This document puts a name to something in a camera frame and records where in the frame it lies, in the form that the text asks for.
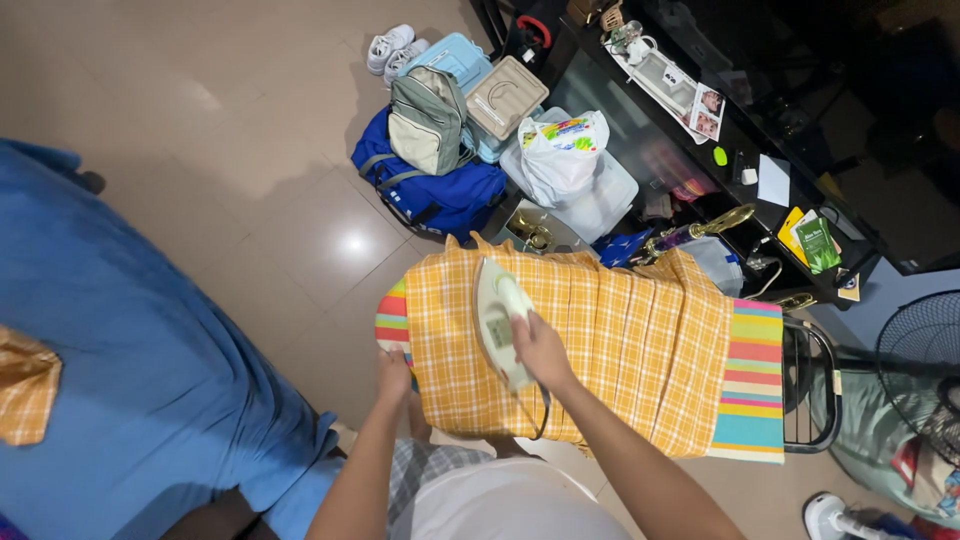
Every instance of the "blue duffel bag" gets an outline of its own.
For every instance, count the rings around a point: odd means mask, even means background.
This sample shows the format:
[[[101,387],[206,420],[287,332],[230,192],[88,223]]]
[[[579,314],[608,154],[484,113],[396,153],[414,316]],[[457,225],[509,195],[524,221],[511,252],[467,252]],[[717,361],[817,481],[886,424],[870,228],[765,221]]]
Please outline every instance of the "blue duffel bag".
[[[360,176],[403,225],[453,234],[461,244],[487,225],[504,199],[507,175],[486,163],[469,162],[443,176],[429,176],[396,157],[387,138],[385,108],[364,130],[350,157]]]

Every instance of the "white plastic bag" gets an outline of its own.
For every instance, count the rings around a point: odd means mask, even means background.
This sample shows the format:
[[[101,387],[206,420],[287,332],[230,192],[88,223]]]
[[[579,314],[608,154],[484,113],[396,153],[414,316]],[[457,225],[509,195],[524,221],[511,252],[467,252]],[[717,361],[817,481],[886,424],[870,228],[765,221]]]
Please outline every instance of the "white plastic bag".
[[[589,110],[556,124],[524,118],[516,138],[524,178],[514,180],[538,205],[556,208],[593,186],[593,170],[607,148],[610,128],[603,112]]]

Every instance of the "white t-shirt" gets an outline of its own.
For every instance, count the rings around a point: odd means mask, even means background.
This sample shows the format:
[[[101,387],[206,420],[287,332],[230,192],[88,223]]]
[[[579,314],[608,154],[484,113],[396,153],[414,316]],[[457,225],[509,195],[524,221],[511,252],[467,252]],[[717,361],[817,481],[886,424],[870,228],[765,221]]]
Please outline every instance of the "white t-shirt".
[[[545,461],[497,459],[427,482],[391,540],[631,540],[578,481]]]

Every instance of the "tiled floor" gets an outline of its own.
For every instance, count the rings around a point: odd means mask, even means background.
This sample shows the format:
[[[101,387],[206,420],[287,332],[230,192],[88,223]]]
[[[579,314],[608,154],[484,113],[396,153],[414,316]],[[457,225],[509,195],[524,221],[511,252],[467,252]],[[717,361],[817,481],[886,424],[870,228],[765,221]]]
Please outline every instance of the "tiled floor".
[[[0,0],[0,135],[80,152],[108,178],[104,198],[311,404],[358,426],[376,302],[441,249],[393,221],[348,161],[388,98],[364,50],[399,22],[486,44],[466,0]],[[595,462],[523,444],[629,523]],[[756,539],[805,538],[801,504],[819,490],[888,505],[827,454],[683,466]]]

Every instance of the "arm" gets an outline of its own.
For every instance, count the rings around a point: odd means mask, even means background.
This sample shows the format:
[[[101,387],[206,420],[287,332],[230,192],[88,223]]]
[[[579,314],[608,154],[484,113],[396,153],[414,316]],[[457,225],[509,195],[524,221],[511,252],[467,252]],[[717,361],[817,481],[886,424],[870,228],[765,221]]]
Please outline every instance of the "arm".
[[[564,406],[649,540],[745,540],[696,481],[580,384],[563,341],[539,315],[530,312],[529,327],[522,317],[512,324],[517,358]]]
[[[305,540],[383,540],[386,534],[396,427],[411,390],[402,351],[380,351],[378,362],[376,404],[357,434],[343,471],[310,522]]]

